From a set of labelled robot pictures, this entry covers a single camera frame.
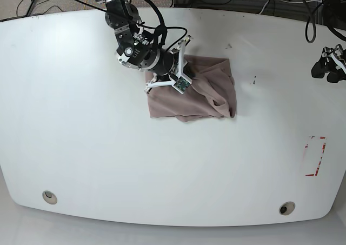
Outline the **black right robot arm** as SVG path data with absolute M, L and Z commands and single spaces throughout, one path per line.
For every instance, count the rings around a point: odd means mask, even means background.
M 144 24 L 131 0 L 95 0 L 105 4 L 105 20 L 114 30 L 119 63 L 127 68 L 148 72 L 151 77 L 145 84 L 145 92 L 153 88 L 173 87 L 183 94 L 192 85 L 193 73 L 184 58 L 185 48 L 191 36 L 184 33 L 171 46 L 165 48 L 170 28 L 165 25 L 162 13 L 151 0 L 147 2 L 158 17 L 159 24 Z

